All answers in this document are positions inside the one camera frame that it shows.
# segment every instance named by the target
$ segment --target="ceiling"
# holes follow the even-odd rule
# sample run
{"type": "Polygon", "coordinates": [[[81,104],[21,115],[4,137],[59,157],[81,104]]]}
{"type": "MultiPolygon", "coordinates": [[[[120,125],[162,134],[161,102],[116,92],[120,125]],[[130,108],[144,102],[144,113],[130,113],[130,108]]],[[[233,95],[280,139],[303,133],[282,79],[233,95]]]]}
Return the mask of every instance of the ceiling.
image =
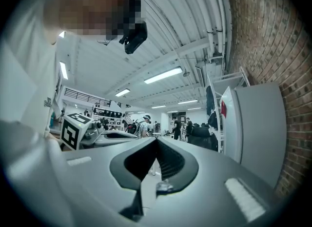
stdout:
{"type": "Polygon", "coordinates": [[[160,108],[162,111],[204,108],[206,74],[219,76],[224,68],[222,58],[212,59],[211,63],[209,58],[225,56],[230,46],[226,38],[229,19],[227,16],[221,19],[222,6],[228,0],[143,2],[148,38],[134,54],[127,55],[118,41],[105,46],[71,34],[59,38],[57,57],[66,63],[68,74],[68,80],[63,80],[63,84],[143,108],[157,105],[166,105],[160,108]],[[181,66],[183,73],[189,72],[189,76],[184,77],[181,73],[151,84],[143,82],[177,66],[181,66]],[[130,89],[128,94],[115,96],[125,88],[130,89]],[[177,104],[194,99],[199,100],[196,106],[194,103],[177,104]]]}

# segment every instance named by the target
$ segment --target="black camera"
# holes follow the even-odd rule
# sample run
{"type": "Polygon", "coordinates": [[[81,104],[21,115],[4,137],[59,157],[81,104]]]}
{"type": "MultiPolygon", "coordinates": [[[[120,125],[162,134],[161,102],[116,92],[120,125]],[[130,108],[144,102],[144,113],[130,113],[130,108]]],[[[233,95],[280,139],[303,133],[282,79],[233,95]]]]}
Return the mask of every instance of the black camera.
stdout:
{"type": "Polygon", "coordinates": [[[146,22],[140,22],[135,24],[134,29],[130,29],[122,39],[120,44],[125,44],[125,52],[127,54],[133,54],[134,51],[147,39],[147,26],[146,22]]]}

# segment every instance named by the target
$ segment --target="person in white shirt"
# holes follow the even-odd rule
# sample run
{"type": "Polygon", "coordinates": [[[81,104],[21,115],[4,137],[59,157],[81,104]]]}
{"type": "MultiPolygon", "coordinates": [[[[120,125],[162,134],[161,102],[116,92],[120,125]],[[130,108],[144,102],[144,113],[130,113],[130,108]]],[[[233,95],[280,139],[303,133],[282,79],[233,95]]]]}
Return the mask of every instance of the person in white shirt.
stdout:
{"type": "Polygon", "coordinates": [[[0,39],[0,119],[20,121],[54,138],[48,122],[60,76],[59,34],[66,31],[94,39],[122,35],[120,25],[129,26],[125,18],[135,17],[130,1],[22,0],[0,39]]]}
{"type": "Polygon", "coordinates": [[[136,123],[139,125],[135,135],[140,138],[148,137],[148,123],[151,120],[150,115],[144,115],[142,118],[137,119],[136,123]]]}

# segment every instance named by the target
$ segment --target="black chair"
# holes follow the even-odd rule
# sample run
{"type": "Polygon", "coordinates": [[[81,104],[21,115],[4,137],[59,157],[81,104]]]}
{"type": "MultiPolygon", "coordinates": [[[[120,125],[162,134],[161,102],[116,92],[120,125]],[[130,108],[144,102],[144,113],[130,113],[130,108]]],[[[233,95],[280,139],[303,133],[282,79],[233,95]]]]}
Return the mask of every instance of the black chair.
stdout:
{"type": "Polygon", "coordinates": [[[215,135],[210,135],[209,128],[195,127],[189,136],[188,143],[213,151],[218,151],[218,141],[215,135]]]}

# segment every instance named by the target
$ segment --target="black and white marker cube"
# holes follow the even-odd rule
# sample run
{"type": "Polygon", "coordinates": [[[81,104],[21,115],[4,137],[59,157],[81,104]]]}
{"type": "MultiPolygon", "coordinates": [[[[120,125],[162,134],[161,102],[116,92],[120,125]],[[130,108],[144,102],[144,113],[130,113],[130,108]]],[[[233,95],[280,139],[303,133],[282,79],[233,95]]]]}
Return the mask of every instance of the black and white marker cube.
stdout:
{"type": "Polygon", "coordinates": [[[65,115],[62,123],[62,142],[72,150],[79,150],[79,143],[91,121],[91,118],[78,113],[65,115]]]}

